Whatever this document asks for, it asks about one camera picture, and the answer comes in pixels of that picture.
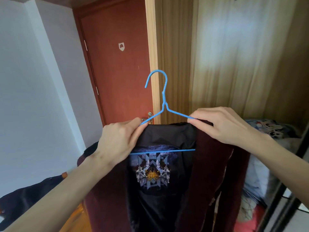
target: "left hand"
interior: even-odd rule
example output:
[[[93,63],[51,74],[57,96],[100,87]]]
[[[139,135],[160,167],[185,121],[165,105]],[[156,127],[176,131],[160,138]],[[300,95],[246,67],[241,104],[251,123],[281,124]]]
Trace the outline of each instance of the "left hand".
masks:
[[[135,118],[131,121],[105,125],[98,141],[98,148],[94,153],[99,161],[98,164],[109,165],[113,168],[123,161],[130,154],[138,137],[148,125],[147,123],[140,125],[141,122],[140,118]]]

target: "wardrobe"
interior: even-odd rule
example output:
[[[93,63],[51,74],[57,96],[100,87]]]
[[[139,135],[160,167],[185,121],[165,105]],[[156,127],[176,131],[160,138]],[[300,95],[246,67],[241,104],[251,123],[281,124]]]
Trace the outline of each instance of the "wardrobe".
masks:
[[[189,115],[226,106],[244,119],[269,119],[299,130],[307,148],[309,0],[145,0],[150,71],[168,76],[166,101]],[[164,77],[151,77],[154,114]],[[186,121],[163,112],[155,124]],[[278,186],[257,231],[264,231]]]

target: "forearm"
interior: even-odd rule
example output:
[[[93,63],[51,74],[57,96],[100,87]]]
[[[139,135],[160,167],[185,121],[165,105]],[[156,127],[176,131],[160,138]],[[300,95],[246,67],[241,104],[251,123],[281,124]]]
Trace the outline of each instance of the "forearm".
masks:
[[[95,155],[68,175],[33,207],[18,218],[5,232],[33,231],[58,232],[75,208],[85,198],[94,185],[111,169],[106,164],[96,170]]]
[[[309,207],[309,163],[289,152],[270,137],[262,136],[254,142],[250,152],[265,164],[306,207]]]

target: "door hinge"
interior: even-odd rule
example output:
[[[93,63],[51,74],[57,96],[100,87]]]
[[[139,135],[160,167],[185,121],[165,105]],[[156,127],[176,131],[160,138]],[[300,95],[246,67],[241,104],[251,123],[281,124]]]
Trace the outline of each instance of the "door hinge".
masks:
[[[86,45],[86,41],[84,40],[84,43],[85,43],[85,46],[86,46],[86,50],[88,51],[88,49],[87,49],[87,45]]]

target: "wooden door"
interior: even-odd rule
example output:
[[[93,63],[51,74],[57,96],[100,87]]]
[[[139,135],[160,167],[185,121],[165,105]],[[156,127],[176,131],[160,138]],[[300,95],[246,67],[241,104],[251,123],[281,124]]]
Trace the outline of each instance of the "wooden door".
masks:
[[[145,0],[102,0],[101,6],[89,7],[79,24],[103,124],[147,117],[153,105],[151,84],[145,89],[150,73]]]

